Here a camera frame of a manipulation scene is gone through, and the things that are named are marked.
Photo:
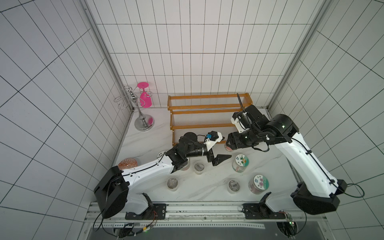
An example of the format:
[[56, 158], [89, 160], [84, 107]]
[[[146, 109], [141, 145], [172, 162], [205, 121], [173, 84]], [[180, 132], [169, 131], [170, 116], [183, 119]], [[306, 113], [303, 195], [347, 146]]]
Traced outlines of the orange wooden three-tier shelf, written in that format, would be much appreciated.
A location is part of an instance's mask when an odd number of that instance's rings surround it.
[[170, 129], [173, 145], [186, 132], [205, 130], [221, 132], [224, 136], [236, 131], [231, 123], [233, 113], [248, 107], [253, 101], [248, 93], [168, 97]]

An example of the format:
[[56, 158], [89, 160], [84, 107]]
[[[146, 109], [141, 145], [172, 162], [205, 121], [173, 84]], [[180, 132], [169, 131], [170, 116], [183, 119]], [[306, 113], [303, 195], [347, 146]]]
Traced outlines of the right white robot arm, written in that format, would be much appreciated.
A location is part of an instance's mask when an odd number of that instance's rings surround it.
[[230, 133], [226, 147], [231, 150], [253, 148], [260, 143], [275, 146], [287, 158], [302, 181], [278, 193], [266, 193], [261, 205], [272, 212], [300, 209], [309, 215], [334, 212], [339, 195], [347, 190], [344, 180], [336, 179], [321, 164], [305, 142], [293, 120], [278, 114], [271, 120], [251, 105], [231, 118], [237, 132]]

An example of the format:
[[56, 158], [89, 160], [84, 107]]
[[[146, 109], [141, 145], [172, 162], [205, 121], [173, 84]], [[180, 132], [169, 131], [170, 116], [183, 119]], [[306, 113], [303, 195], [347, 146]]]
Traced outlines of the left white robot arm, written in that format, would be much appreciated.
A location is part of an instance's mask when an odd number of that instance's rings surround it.
[[154, 204], [145, 193], [144, 184], [181, 170], [193, 157], [206, 157], [213, 166], [230, 159], [231, 155], [213, 153], [213, 146], [223, 139], [221, 133], [211, 131], [200, 143], [195, 133], [188, 132], [180, 137], [178, 144], [154, 161], [131, 169], [110, 168], [94, 189], [102, 218], [109, 219], [123, 211], [148, 219]]

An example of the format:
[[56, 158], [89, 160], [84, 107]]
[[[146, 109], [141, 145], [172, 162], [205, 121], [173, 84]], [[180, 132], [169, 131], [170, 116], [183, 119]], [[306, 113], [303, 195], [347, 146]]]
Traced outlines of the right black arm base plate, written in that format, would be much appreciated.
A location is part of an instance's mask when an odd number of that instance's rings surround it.
[[284, 220], [286, 215], [273, 212], [266, 204], [248, 203], [243, 204], [242, 212], [247, 220]]

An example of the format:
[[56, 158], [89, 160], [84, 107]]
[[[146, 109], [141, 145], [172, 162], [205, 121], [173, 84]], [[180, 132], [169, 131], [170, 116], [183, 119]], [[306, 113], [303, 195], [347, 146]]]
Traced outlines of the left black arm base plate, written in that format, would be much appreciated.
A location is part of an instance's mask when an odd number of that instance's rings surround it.
[[167, 204], [154, 204], [149, 206], [141, 214], [135, 214], [133, 212], [127, 212], [125, 219], [126, 220], [164, 220], [166, 218]]

